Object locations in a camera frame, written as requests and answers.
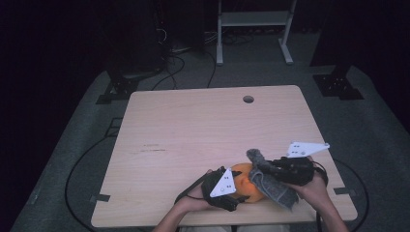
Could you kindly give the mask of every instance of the person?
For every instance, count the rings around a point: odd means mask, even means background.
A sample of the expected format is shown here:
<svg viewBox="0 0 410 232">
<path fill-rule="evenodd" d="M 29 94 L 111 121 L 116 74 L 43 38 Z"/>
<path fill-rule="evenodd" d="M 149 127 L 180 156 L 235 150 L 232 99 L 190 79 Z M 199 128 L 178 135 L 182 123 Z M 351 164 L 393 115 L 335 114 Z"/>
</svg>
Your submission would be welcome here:
<svg viewBox="0 0 410 232">
<path fill-rule="evenodd" d="M 338 213 L 337 208 L 335 207 L 326 190 L 325 182 L 323 181 L 322 177 L 318 172 L 315 172 L 312 181 L 304 186 L 294 186 L 290 184 L 286 185 L 296 190 L 299 197 L 305 199 L 306 202 L 310 204 L 312 208 L 320 214 L 329 232 L 348 231 L 347 226 L 341 219 L 341 216 Z M 190 191 L 189 196 L 191 197 L 185 196 L 181 198 L 175 205 L 173 205 L 173 207 L 164 216 L 160 223 L 154 228 L 153 232 L 175 232 L 179 223 L 187 213 L 208 210 L 213 207 L 209 205 L 207 201 L 201 199 L 203 196 L 200 185 L 198 185 L 196 188 Z M 259 232 L 263 231 L 264 228 L 263 226 L 260 230 L 257 228 L 251 228 L 248 231 Z M 286 228 L 288 230 L 288 226 L 286 227 L 285 225 L 276 225 L 276 228 L 271 231 L 285 231 Z M 229 229 L 221 227 L 219 231 L 230 231 Z"/>
</svg>

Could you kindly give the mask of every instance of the metal shelf frame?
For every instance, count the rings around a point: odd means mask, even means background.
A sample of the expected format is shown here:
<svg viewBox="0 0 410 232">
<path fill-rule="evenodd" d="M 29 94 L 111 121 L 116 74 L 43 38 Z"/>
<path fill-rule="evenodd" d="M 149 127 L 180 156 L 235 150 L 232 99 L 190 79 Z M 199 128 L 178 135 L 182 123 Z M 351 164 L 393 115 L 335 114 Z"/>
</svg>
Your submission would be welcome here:
<svg viewBox="0 0 410 232">
<path fill-rule="evenodd" d="M 285 26 L 283 38 L 278 39 L 278 42 L 286 64 L 292 65 L 293 59 L 290 55 L 286 43 L 289 36 L 290 26 L 292 25 L 293 15 L 295 13 L 296 2 L 297 0 L 292 0 L 289 11 L 223 13 L 221 7 L 222 0 L 219 0 L 217 65 L 223 65 L 222 27 L 273 25 Z"/>
</svg>

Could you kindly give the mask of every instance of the hole in table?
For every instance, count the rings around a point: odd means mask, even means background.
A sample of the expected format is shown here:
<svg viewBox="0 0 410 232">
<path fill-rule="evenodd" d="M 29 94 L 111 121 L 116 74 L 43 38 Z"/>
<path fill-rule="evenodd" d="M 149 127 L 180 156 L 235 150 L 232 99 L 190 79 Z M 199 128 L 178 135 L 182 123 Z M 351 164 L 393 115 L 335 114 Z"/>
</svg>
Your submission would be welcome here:
<svg viewBox="0 0 410 232">
<path fill-rule="evenodd" d="M 255 99 L 252 96 L 244 96 L 244 102 L 252 103 Z"/>
</svg>

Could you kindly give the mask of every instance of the gray carpet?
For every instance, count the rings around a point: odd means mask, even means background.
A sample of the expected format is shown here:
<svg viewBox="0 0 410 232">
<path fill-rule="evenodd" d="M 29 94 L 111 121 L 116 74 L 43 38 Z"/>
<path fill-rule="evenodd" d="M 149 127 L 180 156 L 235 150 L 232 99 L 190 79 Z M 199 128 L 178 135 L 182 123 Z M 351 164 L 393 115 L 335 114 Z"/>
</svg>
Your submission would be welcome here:
<svg viewBox="0 0 410 232">
<path fill-rule="evenodd" d="M 341 101 L 324 98 L 316 86 L 314 74 L 330 73 L 333 67 L 310 67 L 318 34 L 291 34 L 288 41 L 294 65 L 282 58 L 278 35 L 255 36 L 251 43 L 224 47 L 224 65 L 217 67 L 210 88 L 297 85 L 301 88 L 332 156 L 351 167 L 364 181 L 369 195 L 369 211 L 359 231 L 408 231 L 410 227 L 410 136 L 389 107 L 375 91 L 371 80 L 352 68 L 347 77 L 359 89 L 364 100 Z M 207 46 L 214 57 L 216 48 Z M 174 75 L 177 89 L 206 88 L 213 73 L 213 60 L 207 53 L 184 53 L 184 68 Z M 169 70 L 177 71 L 182 63 L 170 59 Z M 137 91 L 150 91 L 167 72 L 140 82 Z M 65 203 L 65 185 L 72 167 L 81 156 L 68 185 L 68 200 L 73 212 L 88 226 L 100 192 L 103 176 L 115 143 L 104 135 L 111 122 L 115 132 L 127 101 L 96 104 L 109 77 L 96 77 L 78 105 L 55 151 L 44 169 L 12 231 L 87 231 L 70 214 Z M 174 88 L 168 78 L 156 90 Z M 351 190 L 359 216 L 348 222 L 354 228 L 364 217 L 366 193 L 353 172 L 337 162 L 345 184 Z M 110 228 L 97 231 L 150 231 L 150 228 Z M 291 231 L 316 231 L 314 223 L 292 224 Z"/>
</svg>

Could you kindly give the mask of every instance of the gray cloth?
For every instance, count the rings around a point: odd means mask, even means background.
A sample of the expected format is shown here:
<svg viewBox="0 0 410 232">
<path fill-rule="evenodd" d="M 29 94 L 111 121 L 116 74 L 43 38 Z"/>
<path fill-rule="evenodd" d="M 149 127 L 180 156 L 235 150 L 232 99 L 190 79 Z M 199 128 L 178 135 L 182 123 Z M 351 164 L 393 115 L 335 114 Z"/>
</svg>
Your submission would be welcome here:
<svg viewBox="0 0 410 232">
<path fill-rule="evenodd" d="M 277 181 L 272 175 L 262 173 L 259 169 L 261 166 L 266 167 L 263 169 L 270 170 L 274 170 L 275 167 L 265 160 L 259 150 L 250 149 L 247 151 L 247 156 L 253 165 L 253 169 L 249 173 L 250 181 L 271 200 L 291 210 L 293 204 L 299 201 L 296 191 Z"/>
</svg>

